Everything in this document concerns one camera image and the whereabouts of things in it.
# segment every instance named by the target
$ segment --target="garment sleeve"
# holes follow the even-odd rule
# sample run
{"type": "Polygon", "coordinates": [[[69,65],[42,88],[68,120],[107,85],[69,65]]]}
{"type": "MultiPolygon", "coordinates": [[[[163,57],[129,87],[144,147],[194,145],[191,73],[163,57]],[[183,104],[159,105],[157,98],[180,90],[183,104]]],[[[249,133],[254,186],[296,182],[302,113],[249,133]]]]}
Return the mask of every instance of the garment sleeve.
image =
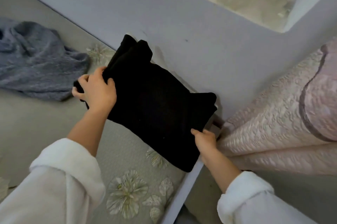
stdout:
{"type": "Polygon", "coordinates": [[[0,204],[0,224],[85,224],[105,195],[96,159],[69,139],[45,148],[29,169],[0,204]]]}
{"type": "Polygon", "coordinates": [[[253,172],[242,172],[222,194],[217,206],[224,224],[315,224],[274,195],[274,189],[253,172]]]}

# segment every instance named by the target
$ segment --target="hand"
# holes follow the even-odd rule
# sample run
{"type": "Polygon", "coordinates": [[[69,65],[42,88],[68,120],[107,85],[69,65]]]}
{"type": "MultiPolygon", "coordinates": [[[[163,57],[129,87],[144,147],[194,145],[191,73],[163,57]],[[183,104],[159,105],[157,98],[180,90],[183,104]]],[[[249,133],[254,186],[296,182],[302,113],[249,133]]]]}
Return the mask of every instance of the hand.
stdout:
{"type": "Polygon", "coordinates": [[[204,129],[202,133],[198,130],[191,129],[191,133],[195,136],[196,146],[200,151],[203,162],[206,164],[214,151],[217,151],[215,134],[206,129],[204,129]]]}
{"type": "Polygon", "coordinates": [[[108,79],[107,84],[103,80],[105,68],[99,67],[92,75],[84,74],[79,77],[78,82],[84,93],[79,93],[76,87],[71,92],[74,97],[86,101],[90,110],[108,114],[116,103],[117,95],[114,80],[108,79]]]}

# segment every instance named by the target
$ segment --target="curtain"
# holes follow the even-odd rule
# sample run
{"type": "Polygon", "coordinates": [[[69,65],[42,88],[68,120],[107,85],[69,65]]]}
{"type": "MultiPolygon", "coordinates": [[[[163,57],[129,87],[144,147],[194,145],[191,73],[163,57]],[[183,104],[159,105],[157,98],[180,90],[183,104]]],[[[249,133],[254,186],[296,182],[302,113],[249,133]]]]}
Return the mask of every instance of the curtain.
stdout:
{"type": "Polygon", "coordinates": [[[227,122],[218,147],[242,170],[337,175],[337,39],[227,122]]]}

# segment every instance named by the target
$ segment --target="gray fuzzy sweater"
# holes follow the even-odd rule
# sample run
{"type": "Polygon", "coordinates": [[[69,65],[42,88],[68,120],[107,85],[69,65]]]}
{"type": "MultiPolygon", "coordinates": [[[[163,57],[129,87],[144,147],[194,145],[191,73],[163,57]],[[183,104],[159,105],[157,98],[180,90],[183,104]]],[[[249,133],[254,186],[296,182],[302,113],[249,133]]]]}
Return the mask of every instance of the gray fuzzy sweater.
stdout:
{"type": "Polygon", "coordinates": [[[0,17],[0,88],[62,101],[89,64],[89,56],[64,46],[55,30],[0,17]]]}

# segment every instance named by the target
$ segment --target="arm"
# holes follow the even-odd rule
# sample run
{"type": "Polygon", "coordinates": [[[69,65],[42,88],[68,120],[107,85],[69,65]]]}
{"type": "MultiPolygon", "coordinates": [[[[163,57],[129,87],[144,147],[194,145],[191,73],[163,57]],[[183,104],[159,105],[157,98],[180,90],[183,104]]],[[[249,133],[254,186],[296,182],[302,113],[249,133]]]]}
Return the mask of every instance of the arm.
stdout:
{"type": "Polygon", "coordinates": [[[216,148],[215,135],[192,129],[201,158],[223,192],[218,201],[222,223],[314,224],[315,222],[274,195],[272,186],[253,172],[241,172],[216,148]]]}
{"type": "Polygon", "coordinates": [[[105,187],[94,156],[116,102],[114,83],[111,79],[106,84],[102,71],[79,78],[84,93],[72,93],[87,101],[90,110],[68,138],[54,142],[33,161],[30,174],[0,204],[1,224],[85,224],[101,203],[105,187]]]}

